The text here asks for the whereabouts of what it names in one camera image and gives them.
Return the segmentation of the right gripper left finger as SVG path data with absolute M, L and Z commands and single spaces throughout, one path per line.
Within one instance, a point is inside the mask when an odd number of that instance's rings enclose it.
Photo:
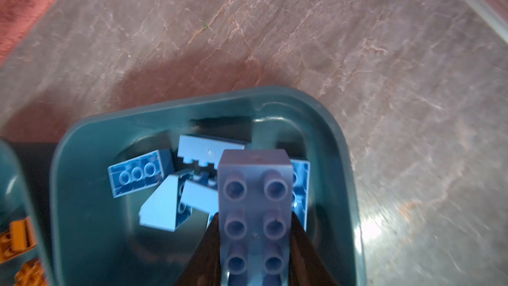
M 175 285 L 220 285 L 219 214 L 215 214 Z

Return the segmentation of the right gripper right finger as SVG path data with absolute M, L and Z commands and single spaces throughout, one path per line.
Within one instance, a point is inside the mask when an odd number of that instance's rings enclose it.
M 324 266 L 312 241 L 306 234 L 294 212 L 291 219 L 289 285 L 332 285 L 339 284 Z

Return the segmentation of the blue wedge lego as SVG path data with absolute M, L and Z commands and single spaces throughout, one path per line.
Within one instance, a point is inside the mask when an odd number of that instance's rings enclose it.
M 185 182 L 193 175 L 191 169 L 168 175 L 141 206 L 140 225 L 175 232 L 193 213 L 181 201 Z

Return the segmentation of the blue studded lego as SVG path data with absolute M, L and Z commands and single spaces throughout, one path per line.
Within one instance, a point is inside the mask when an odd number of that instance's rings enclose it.
M 225 150 L 244 150 L 251 147 L 250 142 L 229 140 L 212 136 L 181 135 L 177 156 L 184 164 L 198 162 L 202 168 L 213 165 L 217 169 Z

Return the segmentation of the blue lego bottom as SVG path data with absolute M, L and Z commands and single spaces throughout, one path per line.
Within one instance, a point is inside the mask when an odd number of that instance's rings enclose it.
M 112 196 L 155 187 L 175 172 L 170 149 L 155 150 L 108 167 Z

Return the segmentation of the orange lego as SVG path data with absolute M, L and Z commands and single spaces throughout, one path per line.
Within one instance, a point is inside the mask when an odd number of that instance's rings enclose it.
M 1 233 L 1 264 L 34 249 L 36 246 L 37 237 L 30 217 L 10 222 L 9 230 Z
M 49 286 L 42 262 L 38 258 L 25 262 L 15 274 L 14 286 Z

